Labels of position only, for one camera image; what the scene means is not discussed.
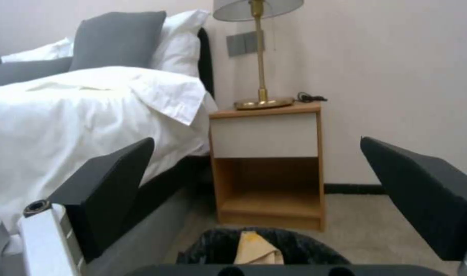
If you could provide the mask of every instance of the black bag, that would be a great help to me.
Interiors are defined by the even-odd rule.
[[[350,264],[332,248],[307,236],[281,229],[256,227],[208,230],[186,252],[179,253],[176,264],[232,264],[242,231],[256,231],[281,251],[287,265]]]

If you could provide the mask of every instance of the white pillow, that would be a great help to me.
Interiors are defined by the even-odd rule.
[[[64,38],[58,42],[44,45],[36,49],[2,56],[2,62],[49,61],[73,56],[73,52],[74,44],[68,38]]]
[[[198,32],[209,14],[205,10],[192,10],[167,17],[150,68],[199,77],[201,43]]]

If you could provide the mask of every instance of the nightstand drawer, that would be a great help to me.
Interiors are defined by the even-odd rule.
[[[316,157],[316,116],[300,113],[213,119],[214,157]]]

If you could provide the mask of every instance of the white wall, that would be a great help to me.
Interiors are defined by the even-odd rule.
[[[0,51],[74,35],[82,19],[106,11],[211,7],[212,0],[0,0]],[[270,94],[330,100],[326,182],[377,183],[360,136],[442,157],[467,173],[467,0],[306,0],[263,24]],[[255,96],[255,55],[228,58],[225,42],[252,23],[210,19],[207,30],[219,105]]]

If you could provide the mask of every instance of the white duvet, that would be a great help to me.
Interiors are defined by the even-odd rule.
[[[199,79],[128,67],[80,70],[0,87],[0,218],[14,226],[88,159],[143,138],[142,183],[207,145],[216,105]]]

